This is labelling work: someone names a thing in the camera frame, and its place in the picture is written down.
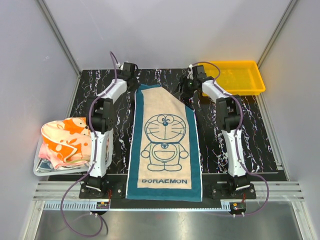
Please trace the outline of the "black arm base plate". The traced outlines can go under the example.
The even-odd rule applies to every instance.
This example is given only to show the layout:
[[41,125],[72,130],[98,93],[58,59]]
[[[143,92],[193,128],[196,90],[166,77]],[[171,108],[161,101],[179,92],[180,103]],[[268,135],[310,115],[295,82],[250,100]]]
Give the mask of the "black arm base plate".
[[[248,188],[231,191],[231,180],[227,174],[203,174],[202,195],[203,199],[211,200],[255,200],[256,190],[253,184]],[[102,179],[102,191],[80,185],[79,198],[81,199],[124,199],[127,187],[125,175],[108,174]]]

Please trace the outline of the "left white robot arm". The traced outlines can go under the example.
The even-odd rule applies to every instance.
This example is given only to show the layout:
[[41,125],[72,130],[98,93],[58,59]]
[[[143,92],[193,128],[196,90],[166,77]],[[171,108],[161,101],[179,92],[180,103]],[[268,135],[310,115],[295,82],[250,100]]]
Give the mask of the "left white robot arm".
[[118,98],[137,85],[135,72],[138,66],[124,62],[118,64],[114,79],[99,93],[88,99],[86,124],[90,129],[91,152],[84,187],[97,198],[108,193],[106,184],[107,168],[112,162],[113,134],[116,125],[115,102]]

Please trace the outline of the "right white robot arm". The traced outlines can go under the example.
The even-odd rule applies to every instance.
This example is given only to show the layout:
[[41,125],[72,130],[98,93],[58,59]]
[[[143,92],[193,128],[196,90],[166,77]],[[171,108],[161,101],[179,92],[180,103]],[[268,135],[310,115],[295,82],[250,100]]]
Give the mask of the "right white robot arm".
[[228,156],[227,192],[232,198],[239,198],[250,187],[245,158],[242,147],[243,108],[239,95],[233,95],[223,89],[217,82],[221,70],[216,77],[208,76],[203,62],[191,64],[187,74],[180,77],[178,91],[192,96],[200,91],[215,103],[216,125],[224,137]]

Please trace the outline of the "teal beige Doraemon towel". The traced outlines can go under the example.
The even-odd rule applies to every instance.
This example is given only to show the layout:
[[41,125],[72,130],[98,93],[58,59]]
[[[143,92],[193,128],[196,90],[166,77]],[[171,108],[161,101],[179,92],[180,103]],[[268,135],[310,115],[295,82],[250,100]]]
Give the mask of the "teal beige Doraemon towel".
[[203,200],[195,112],[160,85],[135,92],[126,184],[130,200]]

